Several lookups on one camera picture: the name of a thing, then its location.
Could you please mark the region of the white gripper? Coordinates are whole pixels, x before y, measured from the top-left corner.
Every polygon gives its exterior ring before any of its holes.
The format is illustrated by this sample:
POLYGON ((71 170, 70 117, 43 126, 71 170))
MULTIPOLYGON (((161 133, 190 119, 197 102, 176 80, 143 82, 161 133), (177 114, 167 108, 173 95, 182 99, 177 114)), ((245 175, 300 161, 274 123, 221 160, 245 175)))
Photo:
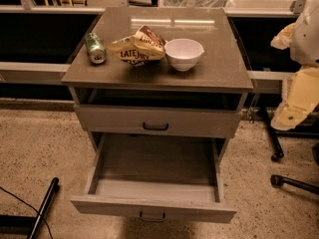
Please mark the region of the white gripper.
MULTIPOLYGON (((294 23, 284 27, 270 42, 279 50, 290 47, 294 23)), ((296 128, 319 104, 319 70, 303 67, 291 78, 291 86, 285 103, 276 109, 270 125, 278 130, 296 128)))

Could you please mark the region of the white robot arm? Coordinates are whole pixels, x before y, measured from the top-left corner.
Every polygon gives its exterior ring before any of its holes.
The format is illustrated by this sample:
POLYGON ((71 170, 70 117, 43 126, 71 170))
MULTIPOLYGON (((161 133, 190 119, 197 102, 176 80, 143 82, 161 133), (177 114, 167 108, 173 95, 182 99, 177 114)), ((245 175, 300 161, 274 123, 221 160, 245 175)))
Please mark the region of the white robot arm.
POLYGON ((295 23, 272 39, 270 46, 289 48, 290 58, 301 65, 283 81, 282 102, 271 120, 275 129, 294 129, 319 105, 319 0, 311 1, 295 23))

